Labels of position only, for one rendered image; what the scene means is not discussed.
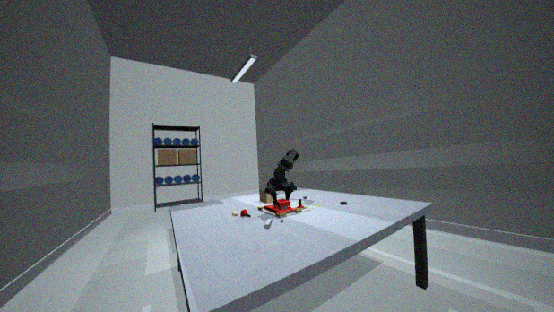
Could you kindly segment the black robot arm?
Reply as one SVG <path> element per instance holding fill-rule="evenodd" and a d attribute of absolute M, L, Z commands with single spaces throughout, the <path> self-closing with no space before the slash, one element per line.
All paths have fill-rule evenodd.
<path fill-rule="evenodd" d="M 289 172 L 292 169 L 293 162 L 296 161 L 298 157 L 299 157 L 298 151 L 296 151 L 295 149 L 289 150 L 287 154 L 284 157 L 282 157 L 281 160 L 279 161 L 280 164 L 279 163 L 277 164 L 279 166 L 273 172 L 274 176 L 268 181 L 267 187 L 276 186 L 276 181 L 274 180 L 276 178 L 284 178 L 285 171 Z M 284 192 L 290 191 L 293 187 L 294 187 L 294 183 L 288 182 L 287 179 L 285 179 L 285 181 L 282 181 L 282 179 L 280 179 L 280 182 L 278 184 L 278 188 L 281 188 L 282 191 Z"/>

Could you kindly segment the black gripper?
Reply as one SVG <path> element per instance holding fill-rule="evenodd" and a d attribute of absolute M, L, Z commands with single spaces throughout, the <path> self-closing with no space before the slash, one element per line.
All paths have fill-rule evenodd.
<path fill-rule="evenodd" d="M 273 200 L 274 200 L 274 202 L 275 202 L 276 205 L 277 205 L 277 193 L 276 193 L 276 191 L 282 191 L 281 188 L 278 188 L 278 184 L 279 184 L 279 182 L 280 182 L 280 179 L 282 179 L 282 181 L 285 181 L 285 179 L 287 179 L 287 178 L 285 178 L 285 177 L 284 177 L 284 178 L 276 178 L 276 179 L 274 180 L 274 181 L 276 181 L 276 186 L 275 186 L 276 188 L 274 188 L 274 187 L 267 187 L 267 188 L 265 189 L 265 192 L 266 192 L 267 194 L 270 194 L 270 195 L 272 196 L 272 198 L 273 198 Z M 294 186 L 290 191 L 286 191 L 286 192 L 285 192 L 285 197 L 286 197 L 286 200 L 288 200 L 288 201 L 289 201 L 289 199 L 290 199 L 290 194 L 293 192 L 292 190 L 297 190 L 297 187 Z"/>

